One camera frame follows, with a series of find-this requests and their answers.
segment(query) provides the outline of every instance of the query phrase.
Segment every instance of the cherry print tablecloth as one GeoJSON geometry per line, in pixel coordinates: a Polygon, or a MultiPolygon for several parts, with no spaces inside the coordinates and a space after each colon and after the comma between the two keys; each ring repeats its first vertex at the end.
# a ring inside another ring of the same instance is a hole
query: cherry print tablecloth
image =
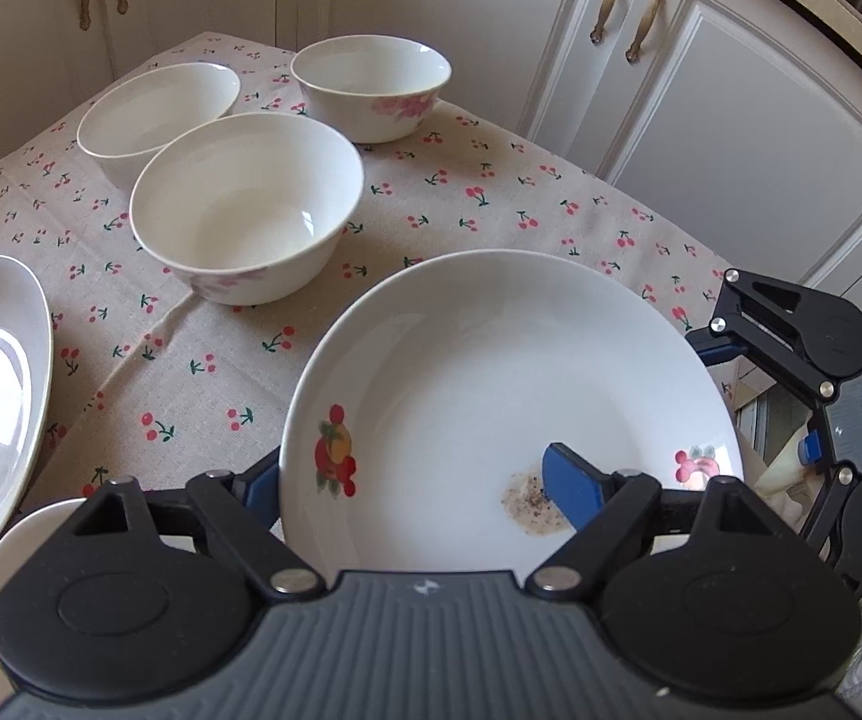
{"type": "MultiPolygon", "coordinates": [[[[305,114],[290,52],[228,35],[200,35],[133,74],[197,60],[240,74],[236,112],[305,114]]],[[[435,255],[509,247],[573,259],[681,332],[708,322],[717,298],[725,262],[713,252],[578,167],[439,103],[412,137],[361,148],[364,200],[308,287],[265,306],[210,303],[141,251],[127,196],[76,148],[90,103],[0,161],[0,253],[37,274],[55,332],[23,514],[108,476],[167,488],[254,463],[279,442],[302,367],[341,311],[435,255]]],[[[733,368],[715,372],[729,394],[733,368]]]]}

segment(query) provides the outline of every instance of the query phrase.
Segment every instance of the metal pin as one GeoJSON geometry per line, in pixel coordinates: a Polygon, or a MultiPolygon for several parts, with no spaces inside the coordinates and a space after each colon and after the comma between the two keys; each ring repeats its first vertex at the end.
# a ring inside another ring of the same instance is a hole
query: metal pin
{"type": "Polygon", "coordinates": [[[317,574],[309,568],[282,568],[271,574],[271,587],[288,594],[308,592],[317,587],[317,574]]]}
{"type": "Polygon", "coordinates": [[[581,574],[569,565],[548,565],[534,572],[534,583],[542,590],[563,592],[581,584],[581,574]]]}

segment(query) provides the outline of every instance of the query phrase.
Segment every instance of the white bowl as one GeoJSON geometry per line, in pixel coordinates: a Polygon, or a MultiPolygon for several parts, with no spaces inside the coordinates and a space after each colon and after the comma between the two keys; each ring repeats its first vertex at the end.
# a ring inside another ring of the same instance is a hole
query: white bowl
{"type": "Polygon", "coordinates": [[[130,191],[158,151],[226,114],[241,91],[235,71],[207,62],[152,70],[115,87],[84,114],[77,146],[112,184],[130,191]]]}
{"type": "Polygon", "coordinates": [[[314,119],[355,143],[386,143],[420,127],[450,79],[451,65],[412,40],[349,35],[301,50],[290,74],[314,119]]]}
{"type": "Polygon", "coordinates": [[[400,271],[338,319],[298,382],[281,447],[288,546],[328,581],[524,578],[573,533],[539,481],[527,494],[552,442],[677,490],[741,475],[710,375],[630,290],[525,251],[400,271]]]}
{"type": "Polygon", "coordinates": [[[307,284],[365,185],[357,148],[302,116],[203,124],[151,160],[131,194],[134,237],[197,293],[252,305],[307,284]]]}

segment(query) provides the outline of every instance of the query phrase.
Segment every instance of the food residue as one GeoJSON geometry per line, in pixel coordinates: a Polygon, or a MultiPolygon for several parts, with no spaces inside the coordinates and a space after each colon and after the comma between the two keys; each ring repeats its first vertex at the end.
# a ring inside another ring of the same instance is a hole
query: food residue
{"type": "Polygon", "coordinates": [[[529,536],[549,536],[568,527],[567,518],[544,493],[540,466],[514,474],[501,504],[507,515],[529,536]]]}

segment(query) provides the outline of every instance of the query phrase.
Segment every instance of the bowl rim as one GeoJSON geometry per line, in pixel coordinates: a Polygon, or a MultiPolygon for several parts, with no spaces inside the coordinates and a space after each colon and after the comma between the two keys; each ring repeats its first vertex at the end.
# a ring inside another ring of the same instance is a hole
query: bowl rim
{"type": "Polygon", "coordinates": [[[259,271],[264,268],[271,268],[271,266],[277,265],[285,265],[287,263],[292,262],[293,260],[298,259],[298,257],[307,254],[307,252],[314,250],[321,245],[324,245],[325,242],[330,241],[335,235],[340,234],[341,228],[346,225],[347,220],[354,215],[354,212],[357,211],[358,206],[361,204],[361,198],[364,196],[365,192],[365,165],[364,161],[361,159],[361,153],[358,151],[357,146],[354,146],[354,143],[348,140],[348,138],[344,137],[341,132],[334,129],[333,127],[328,127],[327,124],[323,122],[319,122],[316,119],[311,119],[307,116],[296,116],[295,114],[284,113],[283,111],[248,111],[247,113],[236,113],[232,116],[224,116],[219,119],[214,119],[212,122],[204,122],[204,124],[199,124],[197,127],[193,129],[189,129],[183,135],[179,135],[173,141],[168,143],[167,146],[154,154],[154,157],[151,158],[145,166],[144,169],[141,170],[141,175],[138,175],[137,181],[134,182],[134,188],[131,190],[130,201],[127,204],[127,220],[130,222],[131,233],[134,234],[134,239],[138,242],[140,247],[143,247],[146,252],[148,252],[155,260],[163,263],[169,268],[176,269],[177,271],[183,271],[185,274],[192,274],[195,276],[234,276],[239,274],[247,274],[247,272],[251,271],[259,271]],[[337,135],[338,138],[341,139],[344,143],[347,143],[348,148],[351,149],[352,153],[357,157],[355,164],[358,167],[359,175],[360,175],[360,187],[355,194],[354,202],[351,203],[350,208],[348,208],[347,213],[338,220],[333,226],[331,226],[326,233],[320,235],[318,238],[315,238],[311,242],[308,242],[303,247],[298,248],[298,250],[293,251],[292,253],[284,256],[278,257],[276,259],[266,260],[259,263],[254,263],[253,265],[248,266],[237,266],[237,268],[197,268],[196,266],[190,266],[186,264],[179,263],[176,260],[170,259],[170,257],[165,257],[162,254],[159,254],[157,250],[153,247],[149,247],[148,244],[141,237],[140,233],[137,230],[137,225],[134,223],[134,196],[137,194],[138,187],[141,186],[141,181],[144,179],[145,173],[148,170],[151,170],[151,167],[158,160],[163,161],[163,155],[168,151],[168,149],[173,146],[178,146],[181,141],[185,138],[189,137],[193,133],[196,133],[199,129],[204,129],[204,127],[216,127],[218,124],[222,127],[227,127],[228,124],[226,122],[235,122],[238,119],[250,119],[250,118],[258,118],[258,117],[266,117],[271,116],[279,121],[290,121],[290,122],[302,122],[302,124],[296,124],[298,127],[323,127],[325,130],[332,132],[337,135]]]}
{"type": "Polygon", "coordinates": [[[95,111],[100,111],[101,109],[107,108],[109,105],[111,105],[111,103],[107,103],[106,100],[108,100],[108,98],[113,98],[114,95],[117,93],[117,91],[124,89],[125,87],[134,83],[135,81],[138,81],[140,79],[145,79],[146,76],[153,76],[156,73],[163,73],[164,71],[173,71],[175,69],[185,68],[187,66],[198,67],[198,66],[202,66],[202,65],[204,67],[213,68],[213,69],[218,70],[218,71],[227,71],[228,73],[232,74],[232,76],[234,76],[235,85],[236,85],[236,89],[234,90],[234,98],[231,100],[230,103],[228,103],[228,105],[223,109],[223,111],[221,111],[221,113],[218,114],[218,116],[216,117],[216,119],[221,119],[221,117],[223,117],[224,114],[226,114],[231,108],[234,107],[234,104],[237,103],[238,98],[240,98],[240,96],[241,96],[241,77],[238,76],[237,71],[234,71],[229,67],[226,67],[226,65],[218,65],[217,62],[178,62],[178,64],[176,64],[176,65],[167,65],[163,68],[154,68],[154,70],[149,70],[146,73],[141,73],[141,74],[139,74],[139,76],[134,76],[133,79],[127,79],[127,81],[125,81],[124,83],[119,84],[118,86],[115,86],[112,89],[108,89],[106,92],[104,92],[104,94],[102,94],[95,101],[95,103],[90,108],[88,108],[88,110],[84,113],[84,116],[80,120],[79,124],[77,125],[77,132],[74,134],[74,136],[77,138],[77,147],[80,148],[80,150],[83,151],[85,154],[87,154],[89,157],[93,157],[94,159],[104,159],[104,160],[109,160],[109,161],[131,159],[133,157],[140,157],[140,156],[147,156],[149,154],[154,154],[155,151],[161,151],[161,149],[165,148],[165,146],[168,146],[168,144],[171,143],[173,141],[173,139],[172,139],[172,141],[165,141],[165,143],[161,143],[159,146],[150,146],[149,148],[143,148],[143,149],[141,149],[141,151],[128,151],[128,153],[125,153],[125,154],[103,154],[103,153],[100,153],[99,151],[93,151],[93,149],[87,148],[87,146],[85,146],[84,143],[82,143],[82,139],[80,138],[80,134],[82,133],[82,129],[84,129],[84,124],[88,121],[89,118],[91,118],[92,114],[94,114],[95,111]]]}
{"type": "Polygon", "coordinates": [[[378,100],[378,98],[403,98],[403,97],[412,97],[413,95],[427,95],[432,94],[435,91],[441,89],[449,80],[451,80],[451,75],[453,74],[453,68],[451,67],[451,63],[448,61],[447,57],[442,55],[437,49],[434,49],[431,46],[428,46],[424,43],[420,43],[416,40],[410,40],[410,38],[402,38],[396,35],[379,35],[379,34],[368,34],[362,33],[358,35],[338,35],[337,37],[327,38],[326,40],[319,40],[316,43],[312,43],[309,46],[303,47],[298,53],[295,53],[292,58],[290,58],[290,74],[298,80],[298,83],[307,86],[309,89],[314,89],[316,92],[326,92],[331,95],[342,95],[343,97],[350,98],[365,98],[366,100],[378,100]],[[298,58],[301,55],[304,55],[305,52],[310,52],[312,49],[317,49],[320,46],[324,46],[328,43],[338,43],[346,40],[351,40],[353,38],[381,38],[382,40],[386,40],[393,43],[409,43],[412,46],[418,46],[420,49],[427,49],[429,52],[434,52],[437,57],[444,63],[447,68],[447,75],[444,77],[440,83],[432,84],[431,86],[421,86],[418,89],[411,90],[408,92],[395,92],[391,93],[367,93],[367,92],[344,92],[340,89],[331,89],[327,86],[320,86],[319,84],[311,83],[304,79],[297,71],[295,71],[295,62],[298,61],[298,58]]]}

